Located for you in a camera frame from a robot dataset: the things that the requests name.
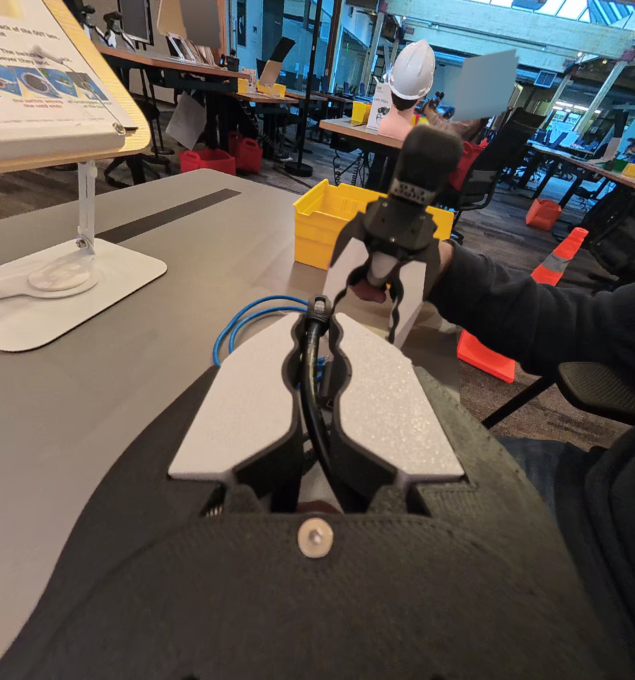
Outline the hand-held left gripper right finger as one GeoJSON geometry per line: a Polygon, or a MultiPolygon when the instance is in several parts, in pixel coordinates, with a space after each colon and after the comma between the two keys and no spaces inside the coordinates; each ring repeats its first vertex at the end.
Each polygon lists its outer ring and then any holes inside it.
{"type": "Polygon", "coordinates": [[[465,476],[411,360],[347,314],[330,321],[334,474],[372,500],[383,486],[407,492],[465,476]]]}

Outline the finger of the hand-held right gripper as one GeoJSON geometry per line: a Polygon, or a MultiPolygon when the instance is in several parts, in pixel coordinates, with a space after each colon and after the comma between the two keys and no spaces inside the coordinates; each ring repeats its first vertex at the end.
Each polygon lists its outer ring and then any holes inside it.
{"type": "Polygon", "coordinates": [[[330,264],[325,278],[322,295],[331,303],[331,310],[343,300],[348,289],[358,283],[366,274],[370,262],[370,252],[365,243],[351,238],[330,264]]]}
{"type": "Polygon", "coordinates": [[[425,299],[426,264],[412,260],[398,270],[390,293],[393,306],[390,312],[388,341],[399,350],[423,307],[425,299]]]}

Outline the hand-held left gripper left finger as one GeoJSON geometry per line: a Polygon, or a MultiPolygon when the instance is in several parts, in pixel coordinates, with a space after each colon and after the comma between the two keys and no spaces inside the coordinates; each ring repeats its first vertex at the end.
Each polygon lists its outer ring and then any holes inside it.
{"type": "Polygon", "coordinates": [[[304,318],[285,314],[222,362],[172,459],[170,478],[246,485],[263,498],[301,473],[296,383],[304,318]]]}

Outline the yellow plastic bin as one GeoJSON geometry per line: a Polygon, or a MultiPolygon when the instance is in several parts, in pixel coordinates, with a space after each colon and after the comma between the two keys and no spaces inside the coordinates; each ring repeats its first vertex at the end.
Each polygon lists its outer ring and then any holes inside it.
{"type": "Polygon", "coordinates": [[[296,200],[294,259],[327,270],[342,228],[384,194],[322,180],[296,200]]]}

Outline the person's right forearm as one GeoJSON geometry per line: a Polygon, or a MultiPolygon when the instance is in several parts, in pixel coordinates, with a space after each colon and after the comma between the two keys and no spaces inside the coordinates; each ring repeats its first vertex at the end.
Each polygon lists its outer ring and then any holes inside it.
{"type": "Polygon", "coordinates": [[[592,296],[537,283],[466,248],[440,242],[428,296],[441,316],[484,346],[543,376],[565,362],[635,375],[635,282],[592,296]]]}

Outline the person's right hand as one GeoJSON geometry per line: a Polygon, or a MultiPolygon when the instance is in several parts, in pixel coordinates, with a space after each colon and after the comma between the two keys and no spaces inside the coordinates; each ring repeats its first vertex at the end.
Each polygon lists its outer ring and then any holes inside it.
{"type": "MultiPolygon", "coordinates": [[[[452,262],[454,252],[455,248],[452,242],[438,243],[438,275],[436,276],[433,285],[436,285],[441,281],[444,273],[452,262]]],[[[387,298],[387,292],[383,288],[372,285],[365,277],[360,279],[357,283],[352,284],[350,289],[363,301],[383,303],[387,298]]]]}

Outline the black pole stand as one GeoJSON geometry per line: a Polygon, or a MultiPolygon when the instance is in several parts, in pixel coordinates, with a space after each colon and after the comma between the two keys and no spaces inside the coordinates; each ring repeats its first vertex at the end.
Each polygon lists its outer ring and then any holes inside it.
{"type": "Polygon", "coordinates": [[[316,1],[316,8],[313,20],[312,42],[310,60],[308,62],[308,77],[306,83],[305,97],[303,101],[302,117],[300,125],[297,128],[298,144],[297,144],[297,158],[296,160],[288,160],[285,162],[285,170],[288,174],[294,177],[308,178],[313,175],[313,167],[303,162],[305,153],[305,139],[308,124],[309,107],[311,102],[311,93],[313,91],[313,76],[314,64],[316,59],[317,47],[320,34],[320,21],[322,18],[323,1],[316,1]]]}

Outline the pale mannequin head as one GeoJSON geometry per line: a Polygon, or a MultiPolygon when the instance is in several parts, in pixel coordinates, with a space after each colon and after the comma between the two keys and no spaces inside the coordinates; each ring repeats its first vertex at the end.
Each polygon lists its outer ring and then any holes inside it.
{"type": "Polygon", "coordinates": [[[401,98],[392,92],[391,108],[379,123],[378,136],[404,141],[413,128],[415,107],[419,102],[419,98],[401,98]]]}

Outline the orange plastic bin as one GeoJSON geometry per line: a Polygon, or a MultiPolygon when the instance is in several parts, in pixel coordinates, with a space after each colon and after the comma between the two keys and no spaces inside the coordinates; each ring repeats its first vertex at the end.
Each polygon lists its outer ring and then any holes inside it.
{"type": "Polygon", "coordinates": [[[526,226],[549,232],[559,220],[563,208],[549,199],[534,199],[526,214],[526,226]]]}

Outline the red plastic container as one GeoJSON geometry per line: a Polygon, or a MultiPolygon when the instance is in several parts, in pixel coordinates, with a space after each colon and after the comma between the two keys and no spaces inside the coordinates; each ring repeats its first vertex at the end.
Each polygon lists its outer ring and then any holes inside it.
{"type": "Polygon", "coordinates": [[[233,157],[238,174],[259,174],[263,150],[256,140],[244,137],[240,132],[228,132],[228,153],[233,157]]]}

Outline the orange traffic cone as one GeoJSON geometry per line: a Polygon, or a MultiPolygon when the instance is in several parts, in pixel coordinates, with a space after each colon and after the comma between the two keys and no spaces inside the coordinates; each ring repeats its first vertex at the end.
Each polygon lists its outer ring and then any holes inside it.
{"type": "MultiPolygon", "coordinates": [[[[539,284],[557,285],[588,234],[589,232],[584,228],[574,228],[534,269],[531,274],[532,279],[539,284]]],[[[463,330],[459,337],[457,357],[458,360],[507,384],[512,384],[515,380],[516,361],[492,351],[466,330],[463,330]]]]}

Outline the red plastic bin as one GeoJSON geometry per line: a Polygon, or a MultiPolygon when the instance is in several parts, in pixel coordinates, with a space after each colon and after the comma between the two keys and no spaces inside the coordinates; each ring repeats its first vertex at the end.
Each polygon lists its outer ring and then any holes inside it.
{"type": "Polygon", "coordinates": [[[237,175],[234,157],[222,149],[197,149],[179,152],[178,159],[182,173],[211,169],[223,174],[237,175]]]}

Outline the white document stand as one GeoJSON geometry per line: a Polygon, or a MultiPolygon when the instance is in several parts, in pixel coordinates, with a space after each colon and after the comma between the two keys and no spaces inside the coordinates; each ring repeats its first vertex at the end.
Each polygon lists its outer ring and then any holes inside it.
{"type": "Polygon", "coordinates": [[[0,265],[0,351],[25,352],[51,343],[167,272],[159,259],[95,235],[96,161],[137,160],[151,139],[148,123],[63,1],[44,1],[76,47],[138,124],[121,148],[54,152],[0,159],[0,173],[77,165],[78,220],[74,238],[0,265]]]}

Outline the long wooden desk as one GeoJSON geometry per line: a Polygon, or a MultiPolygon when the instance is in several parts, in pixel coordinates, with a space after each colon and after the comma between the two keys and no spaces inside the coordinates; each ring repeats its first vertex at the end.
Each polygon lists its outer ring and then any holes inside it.
{"type": "Polygon", "coordinates": [[[236,99],[238,86],[240,81],[250,82],[248,75],[220,66],[188,63],[116,47],[99,46],[99,50],[110,66],[125,78],[133,71],[144,74],[149,96],[154,96],[154,89],[172,91],[177,97],[176,111],[180,111],[181,118],[189,118],[191,124],[196,118],[204,121],[196,141],[228,152],[229,132],[235,127],[241,108],[236,99]]]}

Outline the printed instruction sheet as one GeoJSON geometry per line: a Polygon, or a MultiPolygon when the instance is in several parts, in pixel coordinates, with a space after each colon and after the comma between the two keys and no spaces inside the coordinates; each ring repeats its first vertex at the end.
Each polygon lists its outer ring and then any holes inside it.
{"type": "Polygon", "coordinates": [[[121,148],[135,123],[43,1],[0,1],[0,159],[121,148]]]}

